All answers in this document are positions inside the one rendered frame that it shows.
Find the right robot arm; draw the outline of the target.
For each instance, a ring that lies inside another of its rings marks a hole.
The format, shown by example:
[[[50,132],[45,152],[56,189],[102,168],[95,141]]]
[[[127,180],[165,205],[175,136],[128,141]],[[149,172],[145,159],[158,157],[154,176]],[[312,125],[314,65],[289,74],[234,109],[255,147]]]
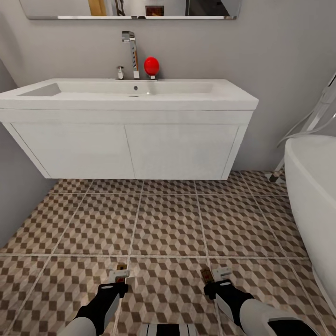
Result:
[[[214,282],[203,289],[247,336],[321,336],[306,321],[236,289],[231,280],[222,280],[221,276],[230,274],[232,268],[228,266],[213,269]]]

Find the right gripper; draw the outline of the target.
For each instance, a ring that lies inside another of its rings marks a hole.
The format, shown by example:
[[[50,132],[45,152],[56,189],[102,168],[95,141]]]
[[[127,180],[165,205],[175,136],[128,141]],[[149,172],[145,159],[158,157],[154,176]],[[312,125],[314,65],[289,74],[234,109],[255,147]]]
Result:
[[[224,282],[231,283],[231,280],[222,280],[222,281],[207,283],[206,286],[203,288],[205,295],[209,295],[209,298],[211,300],[216,299],[217,286],[219,283],[224,283]]]

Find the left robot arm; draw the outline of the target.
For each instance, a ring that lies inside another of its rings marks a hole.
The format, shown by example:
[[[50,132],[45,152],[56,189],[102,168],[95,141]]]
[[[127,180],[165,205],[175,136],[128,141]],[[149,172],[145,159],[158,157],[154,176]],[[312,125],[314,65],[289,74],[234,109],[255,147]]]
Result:
[[[119,306],[119,299],[128,292],[128,284],[116,283],[116,279],[130,276],[127,269],[109,272],[108,284],[100,284],[96,297],[82,306],[77,316],[57,336],[100,336]]]

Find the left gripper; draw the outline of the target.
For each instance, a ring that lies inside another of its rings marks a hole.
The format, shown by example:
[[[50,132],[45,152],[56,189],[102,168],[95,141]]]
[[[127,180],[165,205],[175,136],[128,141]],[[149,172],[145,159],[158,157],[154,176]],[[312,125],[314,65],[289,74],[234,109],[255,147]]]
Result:
[[[110,286],[110,285],[114,285],[115,289],[117,290],[116,293],[119,293],[119,297],[120,298],[124,298],[125,293],[128,292],[128,284],[125,284],[125,282],[120,282],[120,283],[110,283],[110,284],[100,284],[98,286],[98,292],[100,291],[101,287],[104,286]]]

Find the mousetrap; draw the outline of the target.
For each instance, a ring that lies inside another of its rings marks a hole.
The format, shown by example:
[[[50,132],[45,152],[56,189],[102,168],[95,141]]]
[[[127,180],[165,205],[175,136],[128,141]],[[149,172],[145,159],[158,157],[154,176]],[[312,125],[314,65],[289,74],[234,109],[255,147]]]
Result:
[[[117,270],[123,270],[123,269],[127,269],[127,265],[117,265]],[[121,279],[116,279],[116,283],[120,283],[120,282],[125,282],[126,279],[125,278],[121,278]]]
[[[201,269],[201,273],[203,276],[203,281],[205,283],[205,286],[207,283],[214,282],[214,277],[212,276],[212,273],[210,272],[210,267],[206,269]]]

